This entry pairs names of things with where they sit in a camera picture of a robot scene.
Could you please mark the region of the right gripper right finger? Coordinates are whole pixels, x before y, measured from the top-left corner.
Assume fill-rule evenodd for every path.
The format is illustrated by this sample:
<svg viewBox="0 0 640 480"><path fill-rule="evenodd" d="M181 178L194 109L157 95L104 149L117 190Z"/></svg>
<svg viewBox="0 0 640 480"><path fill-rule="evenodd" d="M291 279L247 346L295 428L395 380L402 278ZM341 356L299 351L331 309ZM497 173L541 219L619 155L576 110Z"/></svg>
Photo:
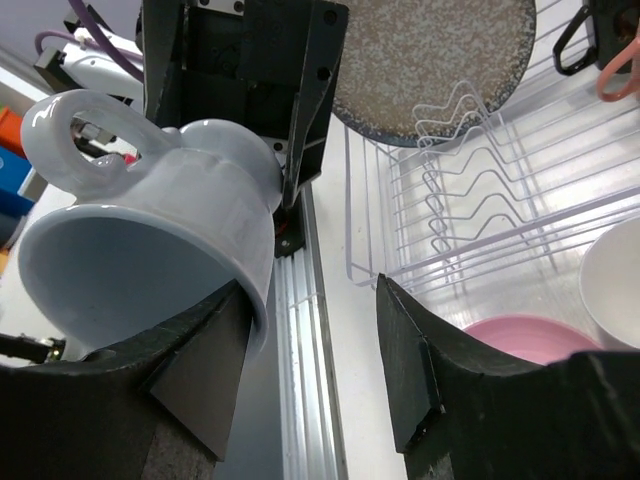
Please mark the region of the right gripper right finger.
<svg viewBox="0 0 640 480"><path fill-rule="evenodd" d="M635 479L639 356L540 366L494 349L380 276L377 330L396 450L411 479Z"/></svg>

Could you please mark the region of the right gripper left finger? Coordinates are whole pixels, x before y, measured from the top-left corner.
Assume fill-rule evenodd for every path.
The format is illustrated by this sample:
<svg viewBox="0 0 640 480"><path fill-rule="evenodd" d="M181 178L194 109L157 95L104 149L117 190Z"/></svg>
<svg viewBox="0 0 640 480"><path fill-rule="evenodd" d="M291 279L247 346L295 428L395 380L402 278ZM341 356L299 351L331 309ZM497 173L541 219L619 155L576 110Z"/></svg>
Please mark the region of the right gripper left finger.
<svg viewBox="0 0 640 480"><path fill-rule="evenodd" d="M79 361L1 370L5 479L209 479L226 455L250 333L230 282Z"/></svg>

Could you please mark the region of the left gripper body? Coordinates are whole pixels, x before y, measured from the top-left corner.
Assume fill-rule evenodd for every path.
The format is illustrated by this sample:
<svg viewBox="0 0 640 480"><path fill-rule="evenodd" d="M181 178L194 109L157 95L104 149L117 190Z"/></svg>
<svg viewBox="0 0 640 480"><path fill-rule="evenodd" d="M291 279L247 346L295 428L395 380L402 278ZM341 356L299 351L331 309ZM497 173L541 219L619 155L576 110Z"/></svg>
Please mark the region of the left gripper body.
<svg viewBox="0 0 640 480"><path fill-rule="evenodd" d="M305 56L342 53L348 20L331 1L143 1L144 114L229 120L289 146Z"/></svg>

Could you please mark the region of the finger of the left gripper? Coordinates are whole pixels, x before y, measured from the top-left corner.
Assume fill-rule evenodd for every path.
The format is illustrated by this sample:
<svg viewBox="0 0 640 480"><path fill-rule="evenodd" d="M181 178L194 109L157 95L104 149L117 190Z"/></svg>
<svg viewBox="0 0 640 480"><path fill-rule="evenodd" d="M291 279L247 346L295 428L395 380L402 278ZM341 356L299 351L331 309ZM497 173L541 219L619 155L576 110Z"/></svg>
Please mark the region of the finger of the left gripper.
<svg viewBox="0 0 640 480"><path fill-rule="evenodd" d="M302 81L294 97L285 160L282 207L292 208L303 186L322 171L328 124L333 107L336 78L342 53L309 53Z"/></svg>

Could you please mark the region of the speckled grey plate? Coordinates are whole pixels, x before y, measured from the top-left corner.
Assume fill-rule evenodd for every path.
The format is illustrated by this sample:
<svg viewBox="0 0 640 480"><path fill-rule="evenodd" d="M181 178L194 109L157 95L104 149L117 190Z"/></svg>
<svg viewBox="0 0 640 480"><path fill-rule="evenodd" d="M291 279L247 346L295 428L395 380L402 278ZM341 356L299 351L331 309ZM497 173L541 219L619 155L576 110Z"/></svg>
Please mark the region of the speckled grey plate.
<svg viewBox="0 0 640 480"><path fill-rule="evenodd" d="M373 141L417 143L413 109L433 108L431 135L449 131L456 85L488 112L515 92L534 50L533 1L350 1L333 112Z"/></svg>

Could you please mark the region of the light blue footed cup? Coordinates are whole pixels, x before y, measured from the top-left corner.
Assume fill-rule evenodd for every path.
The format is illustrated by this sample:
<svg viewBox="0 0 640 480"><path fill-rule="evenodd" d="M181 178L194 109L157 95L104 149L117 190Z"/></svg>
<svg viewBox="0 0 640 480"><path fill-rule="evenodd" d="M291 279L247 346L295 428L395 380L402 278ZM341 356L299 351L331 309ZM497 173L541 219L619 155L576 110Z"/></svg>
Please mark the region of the light blue footed cup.
<svg viewBox="0 0 640 480"><path fill-rule="evenodd" d="M23 286L90 349L189 309L230 281L250 300L247 355L263 349L282 173L249 129L205 119L161 128L103 93L33 105L23 149L71 206L36 220L18 252Z"/></svg>

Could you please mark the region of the black mug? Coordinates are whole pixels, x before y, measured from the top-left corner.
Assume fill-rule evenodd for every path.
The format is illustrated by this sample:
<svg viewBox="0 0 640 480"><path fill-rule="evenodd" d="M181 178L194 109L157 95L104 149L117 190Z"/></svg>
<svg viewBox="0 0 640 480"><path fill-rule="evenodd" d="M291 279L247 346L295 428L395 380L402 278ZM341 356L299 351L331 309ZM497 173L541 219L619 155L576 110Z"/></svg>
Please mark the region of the black mug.
<svg viewBox="0 0 640 480"><path fill-rule="evenodd" d="M635 38L638 24L636 0L584 0L553 46L555 70L563 76L575 75L591 65L603 70ZM561 55L582 25L588 47L578 60L564 64Z"/></svg>

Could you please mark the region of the pink mug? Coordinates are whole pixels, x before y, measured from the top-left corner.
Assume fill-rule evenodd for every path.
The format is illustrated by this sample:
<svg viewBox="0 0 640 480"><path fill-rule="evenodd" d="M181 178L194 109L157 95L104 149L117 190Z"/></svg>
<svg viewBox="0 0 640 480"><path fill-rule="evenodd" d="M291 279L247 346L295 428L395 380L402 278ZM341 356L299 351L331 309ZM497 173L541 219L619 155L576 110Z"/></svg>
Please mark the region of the pink mug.
<svg viewBox="0 0 640 480"><path fill-rule="evenodd" d="M602 70L596 91L603 102L639 95L639 37L636 36Z"/></svg>

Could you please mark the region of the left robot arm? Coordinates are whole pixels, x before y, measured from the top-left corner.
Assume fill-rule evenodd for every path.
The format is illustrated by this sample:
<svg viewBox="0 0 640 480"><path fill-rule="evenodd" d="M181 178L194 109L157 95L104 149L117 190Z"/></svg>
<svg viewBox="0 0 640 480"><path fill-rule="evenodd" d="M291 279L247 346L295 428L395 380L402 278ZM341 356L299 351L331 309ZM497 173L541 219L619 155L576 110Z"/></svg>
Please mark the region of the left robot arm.
<svg viewBox="0 0 640 480"><path fill-rule="evenodd" d="M75 1L62 49L37 45L57 91L88 88L140 102L161 127L219 118L284 156L282 206L320 174L349 22L332 1L145 1L134 40Z"/></svg>

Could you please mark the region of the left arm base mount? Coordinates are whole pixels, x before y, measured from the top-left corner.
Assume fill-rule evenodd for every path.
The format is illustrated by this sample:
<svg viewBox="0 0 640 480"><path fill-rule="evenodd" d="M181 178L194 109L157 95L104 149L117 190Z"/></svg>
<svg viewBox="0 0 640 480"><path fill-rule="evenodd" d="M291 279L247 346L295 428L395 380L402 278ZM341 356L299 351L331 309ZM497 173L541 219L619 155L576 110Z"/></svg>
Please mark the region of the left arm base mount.
<svg viewBox="0 0 640 480"><path fill-rule="evenodd" d="M306 243L302 197L285 210L279 207L273 215L275 230L275 257L287 257L303 248Z"/></svg>

